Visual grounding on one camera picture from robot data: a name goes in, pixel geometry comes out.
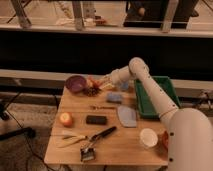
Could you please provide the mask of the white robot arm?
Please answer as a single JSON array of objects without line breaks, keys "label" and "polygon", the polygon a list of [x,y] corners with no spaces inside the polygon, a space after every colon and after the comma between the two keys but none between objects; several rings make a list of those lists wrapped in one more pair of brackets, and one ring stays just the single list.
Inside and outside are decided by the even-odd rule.
[{"label": "white robot arm", "polygon": [[179,108],[141,58],[132,58],[127,66],[102,79],[113,85],[140,80],[168,133],[168,171],[213,171],[213,125],[209,118],[198,109]]}]

